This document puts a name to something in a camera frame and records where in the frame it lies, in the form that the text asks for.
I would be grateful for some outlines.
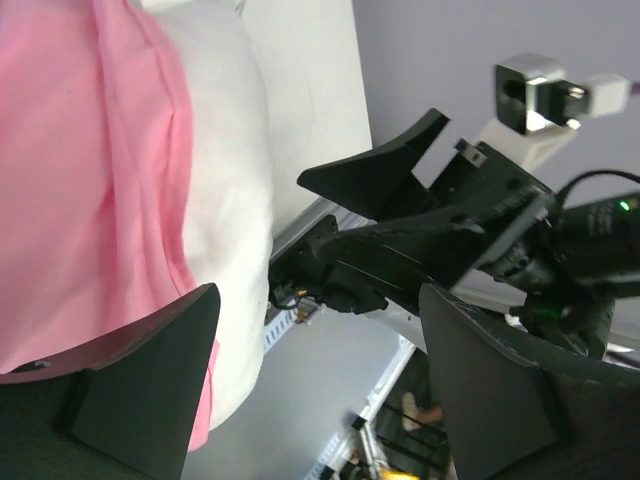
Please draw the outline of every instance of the pink cloth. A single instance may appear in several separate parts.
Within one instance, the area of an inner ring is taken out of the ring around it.
[[[182,245],[191,104],[126,0],[0,0],[0,371],[195,287]],[[211,370],[190,448],[207,438]]]

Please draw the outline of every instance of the person's foot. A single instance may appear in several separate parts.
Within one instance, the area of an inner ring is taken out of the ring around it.
[[[420,410],[416,405],[416,398],[411,392],[406,392],[402,396],[402,413],[405,414],[405,416],[402,417],[402,428],[407,432],[412,432],[413,430],[420,428],[421,425],[418,422],[411,420],[411,418],[417,418],[420,413]]]

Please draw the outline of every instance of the white pillow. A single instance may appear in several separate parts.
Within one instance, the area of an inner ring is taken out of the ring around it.
[[[186,258],[196,282],[215,282],[222,298],[215,428],[247,398],[263,359],[273,223],[267,104],[233,0],[177,1],[155,16],[182,57],[192,98]]]

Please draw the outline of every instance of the gray floor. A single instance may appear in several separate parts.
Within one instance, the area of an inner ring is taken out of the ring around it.
[[[401,409],[401,398],[404,392],[413,392],[420,408],[428,408],[437,403],[437,391],[429,376],[429,359],[421,351],[416,351],[395,387],[389,394],[386,404]],[[402,429],[401,417],[386,408],[381,409],[376,417],[376,431],[378,435],[392,441],[402,448],[408,449],[422,457],[429,458],[435,465],[443,465],[448,456],[446,445],[437,448],[428,447],[420,442],[430,445],[438,445],[441,439],[433,431],[422,428],[407,434]],[[386,448],[389,462],[397,469],[418,475],[421,479],[439,478],[437,470],[430,469],[427,465],[408,458],[406,455]]]

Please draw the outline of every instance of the yellow object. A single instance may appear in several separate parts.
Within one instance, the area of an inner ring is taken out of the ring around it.
[[[420,478],[415,475],[400,472],[382,472],[382,478],[384,480],[420,480]]]

